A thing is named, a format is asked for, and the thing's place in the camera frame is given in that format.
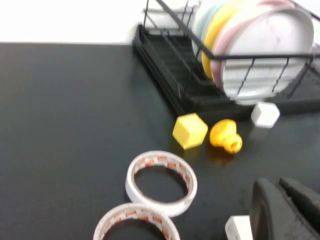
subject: yellow plate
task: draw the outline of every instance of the yellow plate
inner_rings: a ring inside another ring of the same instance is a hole
[[[228,2],[226,5],[222,6],[212,18],[204,37],[204,45],[211,50],[215,40],[224,24],[241,8],[241,3],[244,0],[233,0]],[[210,68],[210,59],[207,55],[201,53],[202,66],[206,76],[212,79],[211,68]]]

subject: light blue plate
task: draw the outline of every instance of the light blue plate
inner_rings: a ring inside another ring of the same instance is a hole
[[[202,33],[201,33],[201,41],[202,42],[205,40],[207,28],[208,28],[212,18],[215,16],[215,14],[218,12],[218,10],[225,4],[226,4],[226,2],[216,4],[211,8],[210,12],[208,13],[208,17],[206,18],[204,25],[203,25],[203,28],[202,28]]]
[[[194,22],[191,28],[192,32],[197,38],[201,39],[201,34],[202,34],[204,24],[212,8],[214,8],[217,2],[221,2],[221,1],[226,1],[226,0],[202,0],[201,1],[201,5],[199,9],[195,13]],[[195,44],[193,41],[191,43],[192,43],[193,53],[194,55],[196,55],[199,49],[198,45]],[[199,53],[197,59],[199,62],[201,62],[201,53]]]

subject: pink plate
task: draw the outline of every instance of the pink plate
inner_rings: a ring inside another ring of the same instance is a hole
[[[283,6],[294,7],[291,2],[286,0],[263,0],[255,4],[244,5],[243,8],[223,26],[214,42],[212,53],[214,55],[226,54],[233,37],[236,36],[241,29],[260,15]],[[221,75],[222,62],[211,60],[210,67],[214,83],[219,89],[223,90]]]

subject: white plate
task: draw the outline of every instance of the white plate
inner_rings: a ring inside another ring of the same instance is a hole
[[[202,30],[204,28],[204,24],[207,20],[208,14],[212,7],[215,7],[215,4],[220,0],[202,0],[201,5],[195,13],[193,24],[192,24],[192,32],[199,39],[201,38]],[[198,52],[198,45],[192,41],[192,49],[194,55]],[[198,61],[201,62],[201,53],[198,55]]]
[[[309,53],[313,45],[314,27],[311,16],[292,7],[279,7],[261,15],[231,41],[226,55],[301,54]],[[221,76],[225,94],[240,105],[254,105],[283,91],[305,64],[304,59],[290,59],[282,77],[272,92],[287,59],[227,60]]]

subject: white box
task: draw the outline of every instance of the white box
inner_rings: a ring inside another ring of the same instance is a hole
[[[224,229],[228,240],[253,240],[248,215],[231,216]]]
[[[272,128],[280,116],[278,107],[271,102],[258,102],[252,113],[251,120],[256,127]]]

